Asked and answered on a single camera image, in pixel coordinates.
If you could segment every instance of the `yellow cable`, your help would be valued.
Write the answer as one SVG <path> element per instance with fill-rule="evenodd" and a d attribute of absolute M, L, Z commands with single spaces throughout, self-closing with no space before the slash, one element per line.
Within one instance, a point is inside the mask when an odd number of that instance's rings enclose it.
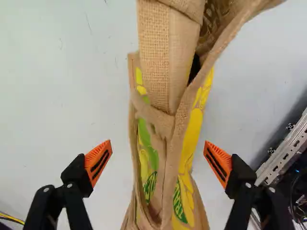
<path fill-rule="evenodd" d="M 17 219 L 17 218 L 15 218 L 15 217 L 12 217 L 12 216 L 10 216 L 10 215 L 7 215 L 7 214 L 1 213 L 1 212 L 0 212 L 0 217 L 5 217 L 5 218 L 7 218 L 7 219 L 12 219 L 12 220 L 15 220 L 15 221 L 17 221 L 18 223 L 24 225 L 24 221 L 23 221 L 23 220 Z"/>

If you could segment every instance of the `burlap bag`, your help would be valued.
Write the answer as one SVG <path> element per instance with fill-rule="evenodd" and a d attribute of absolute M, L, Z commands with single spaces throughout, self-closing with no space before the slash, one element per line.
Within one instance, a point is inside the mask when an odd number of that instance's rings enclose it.
<path fill-rule="evenodd" d="M 247 20 L 278 3 L 137 0 L 140 50 L 128 55 L 134 189 L 122 230 L 209 229 L 189 172 L 213 64 Z"/>

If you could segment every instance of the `white wall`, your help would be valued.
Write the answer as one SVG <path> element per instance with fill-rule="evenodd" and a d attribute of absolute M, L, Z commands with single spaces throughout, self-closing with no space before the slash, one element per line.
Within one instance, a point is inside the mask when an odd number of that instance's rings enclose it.
<path fill-rule="evenodd" d="M 126 54 L 138 47 L 135 7 L 1 1 L 0 210 L 25 218 L 38 188 L 61 185 L 77 154 L 110 138 L 114 154 L 85 203 L 94 229 L 119 229 L 132 188 Z M 203 141 L 248 163 L 257 157 L 307 89 L 306 7 L 289 0 L 247 23 L 216 63 L 193 168 L 212 230 L 224 228 L 232 202 Z M 68 229 L 65 214 L 59 229 Z"/>

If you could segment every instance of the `green printed design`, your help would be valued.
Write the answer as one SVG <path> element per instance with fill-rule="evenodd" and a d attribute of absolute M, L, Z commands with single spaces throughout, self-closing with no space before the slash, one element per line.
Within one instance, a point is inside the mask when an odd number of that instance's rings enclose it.
<path fill-rule="evenodd" d="M 154 171 L 157 171 L 159 167 L 158 152 L 157 150 L 152 148 L 152 144 L 150 142 L 150 135 L 146 127 L 146 121 L 143 118 L 139 119 L 138 129 L 141 141 L 143 143 L 143 147 L 148 153 L 151 168 Z"/>
<path fill-rule="evenodd" d="M 144 184 L 144 195 L 147 204 L 149 204 L 150 198 L 154 194 L 156 182 L 157 182 L 157 172 L 153 172 L 153 174 L 150 175 L 150 177 Z"/>
<path fill-rule="evenodd" d="M 173 208 L 176 217 L 181 220 L 183 223 L 188 223 L 187 218 L 184 214 L 182 203 L 181 203 L 181 194 L 180 194 L 180 186 L 179 181 L 177 180 L 175 192 L 173 195 Z"/>

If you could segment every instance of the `printed pattern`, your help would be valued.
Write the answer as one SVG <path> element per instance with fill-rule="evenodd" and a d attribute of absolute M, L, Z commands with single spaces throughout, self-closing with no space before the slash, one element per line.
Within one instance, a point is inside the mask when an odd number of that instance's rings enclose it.
<path fill-rule="evenodd" d="M 136 89 L 142 95 L 143 100 L 149 104 L 147 91 L 143 87 L 142 72 L 136 68 Z M 149 204 L 157 181 L 157 170 L 159 167 L 158 152 L 150 141 L 150 134 L 146 127 L 146 121 L 143 118 L 138 119 L 138 152 L 141 167 L 141 179 L 144 188 L 146 203 Z"/>
<path fill-rule="evenodd" d="M 189 230 L 195 226 L 194 188 L 189 171 L 192 167 L 194 151 L 201 132 L 205 103 L 208 99 L 213 80 L 213 68 L 208 73 L 204 84 L 198 89 L 190 112 L 189 123 L 184 135 L 178 181 L 173 195 L 172 226 L 175 230 Z"/>

